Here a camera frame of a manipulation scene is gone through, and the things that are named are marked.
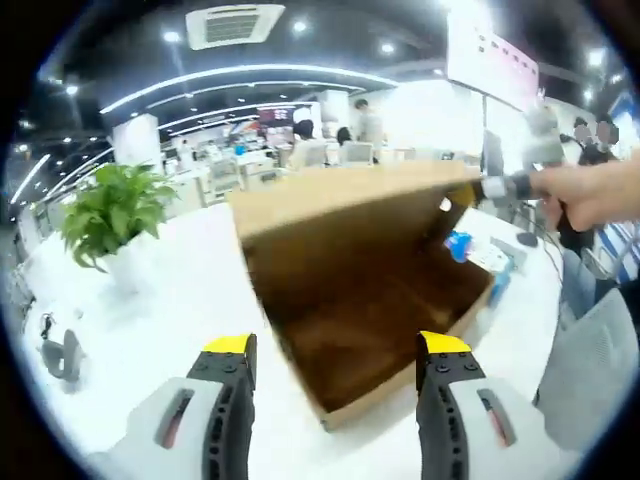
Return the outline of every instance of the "led strip light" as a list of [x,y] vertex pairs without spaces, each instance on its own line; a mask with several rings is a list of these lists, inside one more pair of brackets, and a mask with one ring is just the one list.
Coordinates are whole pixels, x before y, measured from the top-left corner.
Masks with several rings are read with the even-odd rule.
[[192,132],[198,129],[206,130],[207,128],[215,127],[217,125],[222,125],[223,123],[236,123],[236,122],[242,122],[244,120],[252,120],[255,118],[260,118],[260,115],[247,115],[245,117],[229,118],[226,120],[220,120],[218,122],[203,123],[202,125],[196,125],[195,127],[185,128],[184,130],[180,130],[179,132],[170,133],[169,136],[175,137],[177,135],[182,135],[183,133]]
[[65,183],[67,183],[70,179],[73,178],[74,175],[78,174],[79,172],[84,170],[88,165],[90,165],[91,163],[95,162],[96,160],[100,160],[102,157],[104,157],[105,155],[107,155],[108,153],[111,153],[111,152],[113,152],[113,147],[107,148],[104,152],[99,153],[95,157],[93,157],[93,158],[87,160],[86,162],[84,162],[82,165],[80,165],[78,168],[76,168],[73,172],[71,172],[69,175],[64,177],[55,187],[53,187],[49,191],[47,196],[43,198],[43,200],[47,200],[48,198],[51,198],[51,196],[54,193],[56,193],[58,190],[60,190]]
[[225,68],[215,68],[212,70],[203,70],[201,72],[189,73],[187,75],[181,75],[179,77],[170,78],[169,80],[165,80],[163,82],[156,83],[147,88],[143,88],[142,90],[138,90],[130,95],[122,97],[121,99],[113,102],[111,105],[106,106],[100,113],[109,113],[115,110],[122,105],[131,102],[137,98],[140,98],[149,93],[155,92],[156,90],[160,90],[165,87],[170,87],[171,85],[176,85],[182,82],[188,82],[189,80],[195,80],[198,78],[212,77],[215,75],[224,75],[227,73],[241,73],[241,72],[259,72],[265,70],[292,70],[292,71],[303,71],[303,72],[315,72],[315,73],[332,73],[336,75],[343,75],[345,77],[351,78],[361,78],[364,80],[370,80],[374,82],[383,83],[385,85],[389,85],[390,87],[397,87],[400,85],[399,82],[395,80],[391,80],[389,78],[378,77],[377,75],[370,75],[368,73],[360,73],[354,72],[352,70],[345,70],[342,68],[331,68],[331,67],[319,67],[316,65],[290,65],[290,64],[264,64],[264,65],[238,65],[235,67],[225,67]]
[[38,163],[36,163],[36,166],[33,167],[31,169],[31,171],[27,174],[27,178],[25,178],[22,183],[20,184],[20,186],[18,187],[18,190],[16,191],[16,193],[13,195],[13,198],[11,198],[11,204],[13,205],[14,203],[16,203],[16,201],[18,200],[18,198],[20,197],[20,194],[22,193],[22,191],[25,189],[25,187],[29,184],[29,182],[31,181],[31,179],[33,178],[33,176],[38,173],[38,170],[40,170],[42,168],[42,166],[47,163],[47,160],[49,160],[51,158],[51,154],[47,153],[44,157],[42,157],[40,160],[38,160]]
[[366,89],[362,87],[356,87],[353,85],[341,85],[339,83],[326,83],[326,82],[305,82],[305,81],[297,81],[297,80],[273,80],[273,81],[265,81],[265,82],[243,82],[243,83],[232,83],[229,85],[219,85],[217,87],[209,87],[203,88],[201,90],[194,90],[190,93],[182,93],[180,95],[175,95],[173,97],[165,98],[164,100],[160,100],[159,102],[152,103],[151,105],[147,105],[147,110],[158,107],[160,105],[164,105],[165,103],[173,102],[176,100],[180,100],[181,98],[191,98],[195,95],[199,95],[201,93],[213,92],[216,90],[226,90],[231,88],[238,87],[253,87],[256,85],[302,85],[302,86],[321,86],[321,87],[334,87],[334,88],[347,88],[349,90],[355,91],[366,91]]
[[163,128],[173,127],[174,125],[178,125],[180,123],[188,122],[189,120],[197,120],[198,118],[210,117],[213,115],[218,115],[220,113],[229,113],[229,112],[237,112],[238,110],[247,110],[251,108],[266,108],[266,107],[295,107],[296,105],[313,105],[317,102],[273,102],[273,103],[255,103],[253,105],[242,105],[239,107],[231,107],[224,108],[222,110],[212,110],[210,112],[199,113],[197,115],[191,115],[190,117],[184,117],[179,120],[174,120],[173,122],[165,123],[164,125],[160,125],[158,130]]

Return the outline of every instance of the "human arm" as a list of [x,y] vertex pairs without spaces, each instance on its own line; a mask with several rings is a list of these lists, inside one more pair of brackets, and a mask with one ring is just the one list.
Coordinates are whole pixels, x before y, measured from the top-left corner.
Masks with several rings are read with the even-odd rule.
[[560,202],[573,228],[585,231],[593,225],[640,219],[640,151],[627,162],[596,166],[565,166],[531,174],[534,191],[544,200],[549,224],[562,214]]

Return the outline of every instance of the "white pot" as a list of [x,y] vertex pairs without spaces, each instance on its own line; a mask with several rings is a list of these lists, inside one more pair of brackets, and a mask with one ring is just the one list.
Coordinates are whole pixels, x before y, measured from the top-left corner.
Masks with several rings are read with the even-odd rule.
[[118,290],[124,294],[139,292],[146,281],[146,252],[152,237],[146,233],[138,235],[115,255],[102,257]]
[[122,247],[115,255],[102,257],[107,264],[107,271],[113,282],[122,293],[131,294],[138,291],[135,256],[129,245]]

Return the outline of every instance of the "blue object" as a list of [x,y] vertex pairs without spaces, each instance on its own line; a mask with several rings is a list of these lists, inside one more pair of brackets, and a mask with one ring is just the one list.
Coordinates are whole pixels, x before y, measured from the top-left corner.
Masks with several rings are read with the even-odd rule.
[[499,301],[502,294],[511,283],[511,272],[513,271],[514,263],[512,259],[509,259],[509,263],[501,272],[494,272],[494,283],[489,295],[489,306],[494,307]]
[[451,251],[451,256],[458,263],[467,261],[467,254],[471,248],[471,235],[465,232],[453,231],[444,242],[445,246]]

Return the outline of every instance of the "green leaves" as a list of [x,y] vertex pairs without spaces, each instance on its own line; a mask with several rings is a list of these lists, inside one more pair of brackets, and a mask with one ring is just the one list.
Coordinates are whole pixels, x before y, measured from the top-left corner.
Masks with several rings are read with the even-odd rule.
[[127,224],[129,223],[129,216],[118,205],[115,205],[109,212],[109,218],[111,219],[111,227],[116,235],[121,239],[127,240]]
[[97,185],[66,209],[61,233],[78,265],[104,272],[97,263],[100,257],[117,253],[143,231],[158,238],[164,205],[177,194],[148,165],[110,164],[95,178]]

